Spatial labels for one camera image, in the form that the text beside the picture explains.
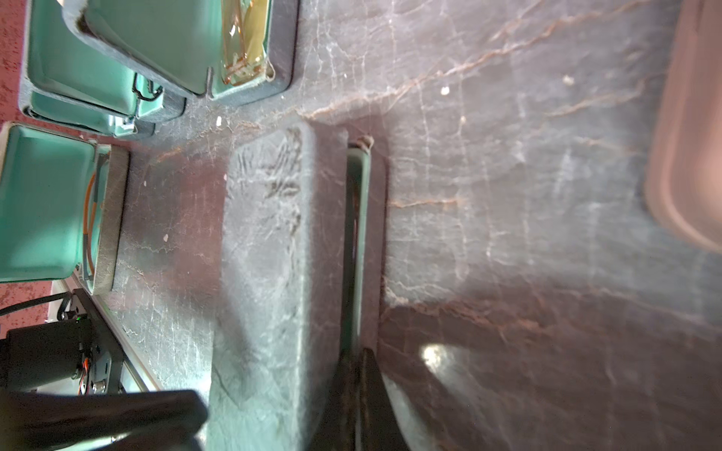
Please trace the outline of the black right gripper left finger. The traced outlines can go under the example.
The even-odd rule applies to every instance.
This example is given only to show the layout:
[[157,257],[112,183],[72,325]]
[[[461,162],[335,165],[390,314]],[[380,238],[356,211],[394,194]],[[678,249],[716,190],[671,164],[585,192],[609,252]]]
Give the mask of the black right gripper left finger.
[[118,436],[105,450],[199,450],[208,419],[192,390],[101,396],[1,392],[3,450],[59,450]]

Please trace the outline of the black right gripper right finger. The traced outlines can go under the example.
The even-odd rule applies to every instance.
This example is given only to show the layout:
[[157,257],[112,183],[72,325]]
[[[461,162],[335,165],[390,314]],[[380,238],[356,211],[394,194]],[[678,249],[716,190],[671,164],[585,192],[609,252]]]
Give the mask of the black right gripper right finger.
[[375,353],[342,353],[309,450],[409,451]]

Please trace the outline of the grey case blue glasses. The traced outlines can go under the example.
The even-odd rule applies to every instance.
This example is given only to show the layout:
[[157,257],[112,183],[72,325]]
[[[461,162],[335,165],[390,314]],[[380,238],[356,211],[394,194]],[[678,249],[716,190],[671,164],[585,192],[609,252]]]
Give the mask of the grey case blue glasses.
[[300,121],[235,148],[222,221],[210,450],[304,450],[342,354],[373,347],[385,167]]

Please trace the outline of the pink glasses case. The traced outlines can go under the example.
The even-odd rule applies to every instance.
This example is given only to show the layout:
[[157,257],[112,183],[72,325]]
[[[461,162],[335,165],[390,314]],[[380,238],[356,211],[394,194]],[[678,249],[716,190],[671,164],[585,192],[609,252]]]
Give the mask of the pink glasses case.
[[682,4],[644,185],[654,218],[721,251],[721,4]]

